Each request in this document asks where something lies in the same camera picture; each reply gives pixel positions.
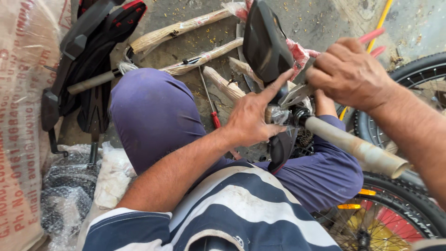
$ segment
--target floor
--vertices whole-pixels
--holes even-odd
[[[339,37],[359,37],[374,30],[386,2],[385,0],[267,1],[280,18],[282,28],[289,38],[299,42],[304,48],[318,51],[324,51]],[[144,2],[148,10],[130,37],[131,42],[147,32],[221,9],[221,3],[229,0],[144,0]],[[384,22],[387,32],[375,43],[375,46],[387,46],[386,52],[379,57],[383,66],[392,70],[402,63],[419,57],[446,51],[446,33],[441,32],[441,23],[446,21],[445,10],[445,0],[414,0],[410,4],[405,0],[394,0]],[[159,45],[148,56],[139,59],[137,64],[140,67],[158,69],[180,62],[182,59],[192,58],[201,52],[210,51],[234,40],[235,27],[239,22],[238,18],[229,17],[180,35]],[[213,38],[215,42],[211,43],[209,40]],[[116,46],[111,54],[112,65],[121,59],[126,46],[127,43]],[[237,50],[208,62],[206,66],[214,68],[225,79],[230,79],[231,69],[227,56],[238,58]],[[399,57],[403,61],[395,65]],[[299,83],[304,77],[305,74],[301,74],[294,82]],[[192,91],[202,123],[206,131],[211,132],[214,129],[210,118],[211,108],[202,88],[198,70],[192,70],[175,78],[186,83]],[[250,92],[242,76],[236,75],[236,79],[241,81],[240,88],[243,91]],[[224,125],[233,103],[212,83],[207,82],[206,86],[211,99],[218,105],[219,118]],[[90,135],[82,132],[77,125],[76,116],[77,112],[74,112],[64,119],[59,144],[91,142]],[[352,109],[344,118],[348,130],[353,127],[353,116]],[[113,123],[110,123],[107,132],[101,135],[101,142],[104,141],[111,141],[114,147],[122,147]],[[249,148],[239,147],[237,150],[251,161],[266,155],[265,144]]]

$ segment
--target hand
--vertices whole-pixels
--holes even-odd
[[[223,137],[233,147],[252,146],[286,130],[286,126],[266,124],[265,109],[293,74],[294,70],[290,69],[261,93],[251,92],[236,102],[227,124],[222,127]]]
[[[340,38],[307,70],[315,88],[336,102],[369,112],[392,98],[395,83],[356,38]]]

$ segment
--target screwdriver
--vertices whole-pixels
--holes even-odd
[[[200,66],[198,67],[198,70],[200,71],[200,77],[201,81],[203,82],[204,90],[206,91],[207,99],[209,100],[209,104],[211,105],[212,108],[211,112],[212,121],[214,122],[215,128],[218,129],[221,127],[219,117],[217,117],[217,112],[215,111],[214,106],[212,105],[211,98],[209,97],[209,93],[207,92],[206,83],[204,82],[203,73],[201,72]]]
[[[203,86],[204,86],[204,90],[206,91],[207,99],[209,100],[209,104],[211,105],[211,108],[212,108],[212,112],[211,112],[212,121],[214,122],[215,128],[218,129],[221,127],[221,124],[220,124],[219,117],[217,117],[217,112],[215,111],[215,109],[217,109],[217,107],[214,109],[214,106],[212,105],[212,101],[211,101],[211,98],[209,97],[209,93],[207,92],[206,83],[204,82],[203,73],[201,72],[200,66],[198,67],[198,71],[200,72],[201,81],[203,82]],[[234,158],[236,160],[239,160],[242,158],[242,156],[235,149],[231,149],[231,150],[229,150],[229,152],[232,154],[232,156],[234,156]]]

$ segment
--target man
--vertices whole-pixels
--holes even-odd
[[[127,73],[112,92],[111,112],[140,176],[115,210],[90,224],[84,250],[339,250],[308,211],[358,192],[361,170],[352,157],[315,136],[317,154],[289,160],[275,176],[265,163],[221,158],[284,130],[265,124],[264,110],[291,75],[240,99],[228,123],[204,136],[184,84],[156,70]],[[342,127],[324,93],[368,112],[446,205],[443,116],[392,81],[355,38],[339,39],[306,75],[323,90],[316,92],[321,119]]]

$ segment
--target navy and white striped shirt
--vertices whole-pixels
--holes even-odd
[[[202,181],[172,213],[118,208],[101,215],[83,250],[193,250],[208,236],[233,243],[233,250],[340,250],[272,174],[233,164]]]

